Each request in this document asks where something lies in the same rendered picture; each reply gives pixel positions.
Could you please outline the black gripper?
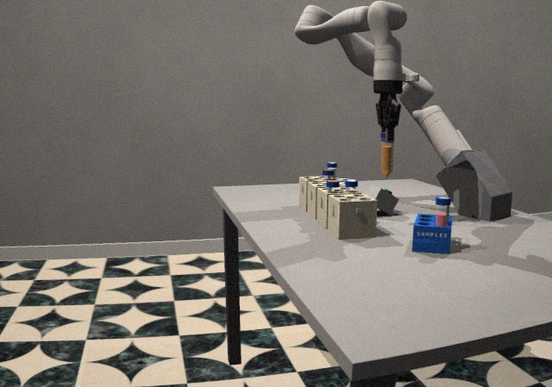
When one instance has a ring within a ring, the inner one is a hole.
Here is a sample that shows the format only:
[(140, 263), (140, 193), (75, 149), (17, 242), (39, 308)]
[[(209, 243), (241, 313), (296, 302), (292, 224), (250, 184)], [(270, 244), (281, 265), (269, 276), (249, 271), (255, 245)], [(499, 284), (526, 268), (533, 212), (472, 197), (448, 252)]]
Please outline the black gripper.
[(374, 80), (373, 92), (380, 94), (379, 103), (376, 103), (376, 110), (378, 124), (382, 127), (381, 132), (386, 132), (386, 143), (393, 143), (394, 128), (398, 126), (401, 109), (401, 104), (397, 102), (396, 94), (403, 92), (403, 81)]

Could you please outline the conical centrifuge tube with yellow liquid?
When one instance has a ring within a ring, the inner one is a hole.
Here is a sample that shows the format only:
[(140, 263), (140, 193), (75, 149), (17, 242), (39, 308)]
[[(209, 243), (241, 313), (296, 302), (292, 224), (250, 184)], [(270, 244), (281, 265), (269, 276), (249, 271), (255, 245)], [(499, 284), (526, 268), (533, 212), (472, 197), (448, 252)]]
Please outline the conical centrifuge tube with yellow liquid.
[(340, 187), (340, 181), (328, 180), (326, 181), (326, 187), (328, 193), (338, 193), (338, 187)]
[(323, 180), (333, 180), (334, 170), (323, 170)]

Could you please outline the blue sample tube rack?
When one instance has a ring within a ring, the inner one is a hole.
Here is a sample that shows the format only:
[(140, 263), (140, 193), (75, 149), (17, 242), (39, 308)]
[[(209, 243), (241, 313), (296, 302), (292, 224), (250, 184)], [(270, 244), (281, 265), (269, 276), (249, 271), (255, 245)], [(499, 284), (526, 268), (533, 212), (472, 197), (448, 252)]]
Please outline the blue sample tube rack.
[(449, 254), (452, 229), (451, 215), (448, 224), (446, 227), (440, 227), (436, 225), (436, 215), (417, 214), (413, 226), (412, 251)]

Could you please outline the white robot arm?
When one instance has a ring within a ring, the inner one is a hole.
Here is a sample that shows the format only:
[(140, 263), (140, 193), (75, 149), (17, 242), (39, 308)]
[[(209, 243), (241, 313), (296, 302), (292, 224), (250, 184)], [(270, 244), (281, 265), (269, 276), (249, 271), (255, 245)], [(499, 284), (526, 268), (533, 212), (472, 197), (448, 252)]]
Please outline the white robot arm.
[[(402, 28), (406, 20), (403, 7), (384, 1), (374, 2), (370, 8), (346, 9), (336, 16), (309, 5), (298, 21), (295, 35), (311, 45), (337, 38), (351, 64), (373, 80), (407, 81), (398, 98), (446, 166), (460, 151), (472, 148), (439, 106), (422, 109), (434, 95), (434, 89), (418, 73), (402, 66), (401, 43), (391, 33)], [(366, 31), (371, 31), (374, 45), (356, 34)]]

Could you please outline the conical tube with orange liquid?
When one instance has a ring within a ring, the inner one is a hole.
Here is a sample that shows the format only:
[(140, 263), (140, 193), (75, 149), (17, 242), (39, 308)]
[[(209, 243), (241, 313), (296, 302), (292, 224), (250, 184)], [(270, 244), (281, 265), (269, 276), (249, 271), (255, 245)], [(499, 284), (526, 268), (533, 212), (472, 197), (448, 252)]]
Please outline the conical tube with orange liquid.
[(381, 132), (382, 138), (382, 156), (381, 156), (381, 171), (386, 178), (392, 172), (393, 164), (393, 143), (386, 143), (386, 132)]

